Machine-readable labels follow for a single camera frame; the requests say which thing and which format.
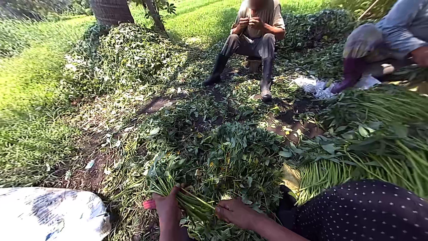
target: man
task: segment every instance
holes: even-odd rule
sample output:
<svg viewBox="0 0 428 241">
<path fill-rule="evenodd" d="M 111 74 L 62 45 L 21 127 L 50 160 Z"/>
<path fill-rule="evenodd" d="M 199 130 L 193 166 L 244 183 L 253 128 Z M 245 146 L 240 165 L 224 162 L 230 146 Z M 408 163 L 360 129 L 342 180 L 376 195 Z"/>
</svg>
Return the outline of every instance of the man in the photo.
<svg viewBox="0 0 428 241">
<path fill-rule="evenodd" d="M 428 0 L 398 0 L 376 25 L 362 25 L 348 37 L 343 53 L 345 79 L 331 92 L 354 86 L 363 73 L 385 74 L 384 63 L 392 64 L 392 71 L 413 63 L 428 67 L 427 42 Z M 376 67 L 380 74 L 374 74 Z"/>
<path fill-rule="evenodd" d="M 284 36 L 285 25 L 279 0 L 245 0 L 241 4 L 230 36 L 217 56 L 211 77 L 202 84 L 220 82 L 220 74 L 227 60 L 235 53 L 260 57 L 263 66 L 263 79 L 260 81 L 262 100 L 270 101 L 275 41 L 284 39 Z"/>
</svg>

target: black rubber boot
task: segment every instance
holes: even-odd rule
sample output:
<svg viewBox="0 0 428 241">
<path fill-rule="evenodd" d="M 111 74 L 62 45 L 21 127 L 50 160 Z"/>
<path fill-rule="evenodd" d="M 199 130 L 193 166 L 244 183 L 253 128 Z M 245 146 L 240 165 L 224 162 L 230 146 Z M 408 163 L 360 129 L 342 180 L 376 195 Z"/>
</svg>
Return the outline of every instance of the black rubber boot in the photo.
<svg viewBox="0 0 428 241">
<path fill-rule="evenodd" d="M 272 100 L 270 86 L 272 85 L 272 63 L 273 59 L 267 58 L 262 60 L 263 79 L 260 81 L 260 91 L 262 92 L 262 101 L 269 102 Z"/>
<path fill-rule="evenodd" d="M 291 190 L 288 187 L 281 185 L 279 190 L 282 192 L 282 199 L 279 200 L 276 216 L 278 217 L 279 224 L 292 229 L 297 211 L 297 207 L 295 206 L 296 199 L 289 194 Z"/>
<path fill-rule="evenodd" d="M 221 81 L 221 73 L 226 67 L 227 58 L 223 54 L 218 54 L 217 59 L 215 60 L 213 73 L 211 76 L 202 82 L 203 85 L 211 85 Z"/>
</svg>

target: small stool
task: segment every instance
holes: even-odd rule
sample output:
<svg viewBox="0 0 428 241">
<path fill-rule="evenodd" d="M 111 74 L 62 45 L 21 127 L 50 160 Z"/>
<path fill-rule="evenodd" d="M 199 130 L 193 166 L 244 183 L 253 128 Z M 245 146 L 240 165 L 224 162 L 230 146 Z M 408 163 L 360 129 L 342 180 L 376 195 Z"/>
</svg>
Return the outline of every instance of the small stool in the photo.
<svg viewBox="0 0 428 241">
<path fill-rule="evenodd" d="M 250 72 L 258 72 L 262 59 L 258 57 L 247 57 Z"/>
</svg>

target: black polka dot skirt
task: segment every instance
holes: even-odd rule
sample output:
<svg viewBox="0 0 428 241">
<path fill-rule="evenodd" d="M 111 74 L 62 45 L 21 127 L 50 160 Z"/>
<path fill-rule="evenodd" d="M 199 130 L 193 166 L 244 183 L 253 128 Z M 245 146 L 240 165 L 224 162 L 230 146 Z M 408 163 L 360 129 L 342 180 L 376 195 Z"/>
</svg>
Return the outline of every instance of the black polka dot skirt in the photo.
<svg viewBox="0 0 428 241">
<path fill-rule="evenodd" d="M 391 183 L 350 181 L 299 207 L 292 231 L 310 241 L 428 241 L 428 202 Z"/>
</svg>

